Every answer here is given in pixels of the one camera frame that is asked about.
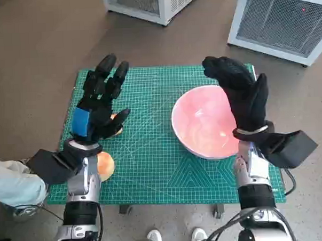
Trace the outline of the left bare black robot hand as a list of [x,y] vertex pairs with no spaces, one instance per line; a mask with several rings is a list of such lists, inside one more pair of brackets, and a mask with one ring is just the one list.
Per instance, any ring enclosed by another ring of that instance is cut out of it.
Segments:
[[111,70],[116,64],[116,56],[106,55],[94,70],[89,70],[83,84],[83,97],[76,105],[72,117],[71,135],[82,144],[93,144],[119,133],[130,114],[124,109],[113,113],[113,100],[122,91],[122,85],[129,70],[129,63],[119,64],[112,77]]

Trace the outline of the right black gloved robot hand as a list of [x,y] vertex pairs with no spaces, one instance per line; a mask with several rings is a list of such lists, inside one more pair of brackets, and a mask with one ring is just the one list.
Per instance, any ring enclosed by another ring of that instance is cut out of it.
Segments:
[[228,57],[206,57],[202,66],[226,93],[238,129],[256,132],[266,125],[266,74],[255,78],[242,62]]

